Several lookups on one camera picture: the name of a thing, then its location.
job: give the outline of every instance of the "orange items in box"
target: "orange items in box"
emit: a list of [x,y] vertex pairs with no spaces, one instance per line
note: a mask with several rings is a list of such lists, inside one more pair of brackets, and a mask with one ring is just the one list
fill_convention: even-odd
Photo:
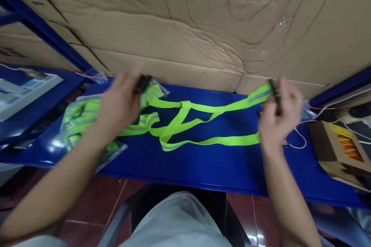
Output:
[[338,134],[337,137],[340,140],[341,145],[343,146],[343,149],[348,157],[358,160],[360,162],[364,162],[362,156],[360,155],[359,151],[357,150],[357,147],[355,146],[352,139],[345,137],[341,134]]

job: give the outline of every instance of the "cardboard box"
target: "cardboard box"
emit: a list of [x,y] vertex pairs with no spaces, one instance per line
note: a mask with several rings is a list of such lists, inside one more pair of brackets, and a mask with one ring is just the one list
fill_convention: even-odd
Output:
[[[353,132],[324,121],[310,124],[309,132],[317,160],[330,177],[371,192],[356,178],[371,175],[371,162]],[[351,139],[356,148],[356,159],[347,155],[340,137]]]
[[[50,24],[67,41],[79,42],[68,30],[56,24]],[[110,71],[98,61],[87,47],[78,44],[71,44],[71,46],[94,68],[99,68],[105,74],[111,75]],[[0,63],[79,71],[61,54],[19,22],[0,28]]]
[[177,85],[231,91],[245,73],[248,93],[257,76],[284,75],[314,96],[371,65],[369,0],[45,0],[59,19],[27,1],[110,71],[144,63]]

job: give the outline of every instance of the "white shirt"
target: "white shirt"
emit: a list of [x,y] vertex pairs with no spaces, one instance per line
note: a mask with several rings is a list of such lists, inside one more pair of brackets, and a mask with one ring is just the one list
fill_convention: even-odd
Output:
[[[62,247],[51,236],[38,236],[16,247]],[[158,203],[141,220],[131,237],[120,247],[231,247],[200,201],[187,191],[177,192]]]

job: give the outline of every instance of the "white cable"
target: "white cable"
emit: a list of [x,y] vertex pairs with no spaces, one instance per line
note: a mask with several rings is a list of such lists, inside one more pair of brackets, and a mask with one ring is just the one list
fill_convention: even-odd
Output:
[[343,102],[343,101],[348,100],[348,99],[350,99],[350,98],[352,98],[352,97],[354,97],[354,96],[358,96],[358,95],[363,94],[363,93],[368,92],[368,91],[371,91],[371,88],[368,88],[368,89],[365,89],[365,90],[360,91],[360,92],[358,92],[358,93],[355,93],[354,95],[351,95],[351,96],[349,96],[349,97],[347,97],[347,98],[344,98],[344,99],[341,99],[341,100],[338,100],[338,101],[332,102],[332,103],[330,103],[330,104],[327,104],[325,107],[322,108],[322,110],[317,114],[317,116],[315,116],[315,119],[318,118],[319,115],[321,115],[322,112],[323,112],[327,107],[329,107],[329,106],[331,106],[331,105],[334,105],[334,104],[337,104],[337,103],[340,103],[340,102]]
[[303,148],[305,148],[306,147],[306,139],[304,138],[304,136],[303,135],[301,135],[300,134],[300,132],[295,128],[295,131],[303,138],[303,140],[304,140],[304,146],[302,146],[302,147],[294,147],[293,145],[291,145],[290,143],[289,143],[289,145],[290,145],[290,147],[293,147],[294,149],[303,149]]
[[[305,121],[302,121],[302,122],[298,123],[296,126],[298,126],[298,125],[300,125],[302,123],[305,123],[305,122],[317,122],[317,121],[316,120],[305,120]],[[293,146],[293,145],[291,145],[289,143],[290,147],[293,147],[294,149],[303,149],[303,148],[305,148],[306,147],[306,139],[304,138],[303,135],[300,134],[300,132],[296,129],[296,127],[295,127],[295,131],[304,139],[304,146],[302,146],[302,147],[295,147],[295,146]]]
[[362,135],[361,133],[358,133],[358,132],[354,131],[353,129],[350,129],[350,128],[346,125],[346,123],[343,123],[343,124],[344,124],[344,126],[345,126],[347,129],[349,129],[350,131],[353,131],[355,134],[358,134],[358,135],[360,135],[360,136],[362,136],[362,137],[364,137],[364,138],[366,138],[366,139],[369,139],[369,140],[371,141],[371,138],[366,137],[366,136]]
[[20,68],[19,68],[19,69],[14,69],[14,68],[8,67],[8,66],[6,66],[6,65],[4,65],[4,64],[2,64],[2,63],[0,63],[0,65],[6,67],[6,68],[8,68],[8,69],[11,69],[11,70],[22,70],[22,69],[20,69]]

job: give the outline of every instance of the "chair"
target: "chair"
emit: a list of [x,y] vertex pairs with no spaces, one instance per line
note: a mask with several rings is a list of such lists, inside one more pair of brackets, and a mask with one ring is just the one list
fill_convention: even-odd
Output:
[[179,191],[189,191],[197,197],[233,247],[251,247],[241,223],[227,200],[227,193],[163,184],[149,184],[128,198],[117,211],[98,247],[114,247],[119,231],[129,213],[131,213],[131,232],[133,233],[143,217],[155,205]]

